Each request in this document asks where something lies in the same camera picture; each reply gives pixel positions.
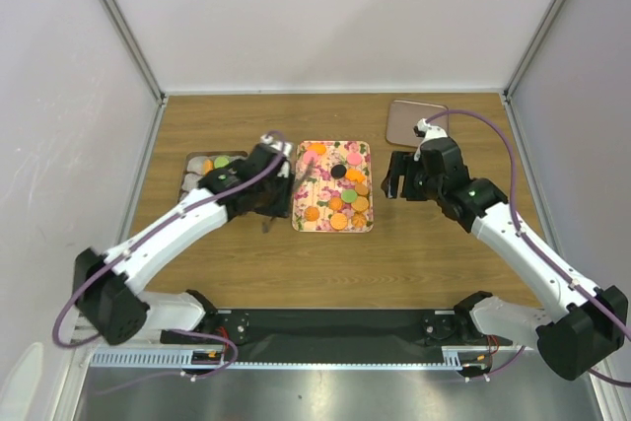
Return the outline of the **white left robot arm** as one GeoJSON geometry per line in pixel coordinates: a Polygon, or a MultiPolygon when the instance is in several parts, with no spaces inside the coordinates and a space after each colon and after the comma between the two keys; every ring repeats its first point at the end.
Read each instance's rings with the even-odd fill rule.
{"type": "Polygon", "coordinates": [[[75,259],[73,305],[97,335],[122,344],[144,328],[183,330],[195,342],[217,330],[200,294],[149,293],[147,285],[176,257],[235,218],[289,215],[295,173],[291,142],[264,136],[245,157],[214,167],[178,204],[132,238],[102,254],[87,248],[75,259]]]}

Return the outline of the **orange round cookie top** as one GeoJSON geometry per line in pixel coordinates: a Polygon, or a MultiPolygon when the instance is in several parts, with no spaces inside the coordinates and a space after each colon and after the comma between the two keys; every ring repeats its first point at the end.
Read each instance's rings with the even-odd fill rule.
{"type": "Polygon", "coordinates": [[[214,163],[211,160],[205,160],[202,165],[202,174],[207,175],[214,170],[214,163]]]}

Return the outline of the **black sandwich cookie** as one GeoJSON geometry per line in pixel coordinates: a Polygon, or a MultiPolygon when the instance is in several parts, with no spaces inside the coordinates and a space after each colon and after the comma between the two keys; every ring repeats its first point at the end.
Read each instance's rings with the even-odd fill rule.
{"type": "Polygon", "coordinates": [[[338,164],[331,168],[330,174],[335,179],[341,179],[345,177],[347,169],[344,165],[338,164]]]}

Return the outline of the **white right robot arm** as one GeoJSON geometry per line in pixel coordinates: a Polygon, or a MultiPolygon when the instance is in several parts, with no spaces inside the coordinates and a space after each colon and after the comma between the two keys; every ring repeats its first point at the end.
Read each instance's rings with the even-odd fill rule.
{"type": "Polygon", "coordinates": [[[528,308],[478,291],[454,307],[460,341],[475,344],[495,335],[532,348],[566,381],[623,346],[626,295],[574,269],[513,211],[497,185],[471,177],[452,138],[430,139],[416,152],[392,152],[382,189],[388,199],[436,202],[445,217],[501,256],[541,304],[528,308]]]}

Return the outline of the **metal serving tongs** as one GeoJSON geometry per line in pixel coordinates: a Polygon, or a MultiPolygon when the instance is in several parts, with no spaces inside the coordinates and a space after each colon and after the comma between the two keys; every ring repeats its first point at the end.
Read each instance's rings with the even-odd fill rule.
{"type": "Polygon", "coordinates": [[[266,194],[268,200],[265,205],[256,209],[256,211],[265,217],[262,222],[262,233],[267,234],[271,231],[272,225],[278,219],[286,219],[290,216],[293,200],[298,193],[300,187],[312,175],[315,169],[316,160],[310,159],[303,165],[302,173],[296,175],[290,172],[287,176],[277,176],[270,191],[266,194]]]}

